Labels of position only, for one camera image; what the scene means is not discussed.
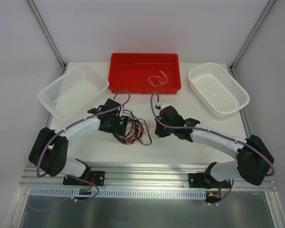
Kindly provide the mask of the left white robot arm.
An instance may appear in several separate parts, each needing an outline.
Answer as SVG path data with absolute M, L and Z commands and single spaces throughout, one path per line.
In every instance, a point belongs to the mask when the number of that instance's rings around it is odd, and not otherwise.
M 28 160 L 45 175 L 67 176 L 65 185 L 85 185 L 88 182 L 102 186 L 97 172 L 79 159 L 68 157 L 68 148 L 82 137 L 98 131 L 124 135 L 128 117 L 122 116 L 122 106 L 113 99 L 107 99 L 104 105 L 88 111 L 89 117 L 72 123 L 59 132 L 45 127 L 40 130 Z

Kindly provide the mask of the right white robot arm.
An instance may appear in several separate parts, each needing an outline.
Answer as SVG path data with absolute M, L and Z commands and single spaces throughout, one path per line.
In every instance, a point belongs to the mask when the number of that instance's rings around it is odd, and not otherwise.
M 159 110 L 155 116 L 158 137 L 173 134 L 180 140 L 209 146 L 233 158 L 223 163 L 212 162 L 203 173 L 191 175 L 189 181 L 194 186 L 211 189 L 226 180 L 237 178 L 259 186 L 266 176 L 274 174 L 274 158 L 258 136 L 236 138 L 219 133 L 198 120 L 183 119 L 173 106 L 165 102 L 156 103 L 151 108 Z

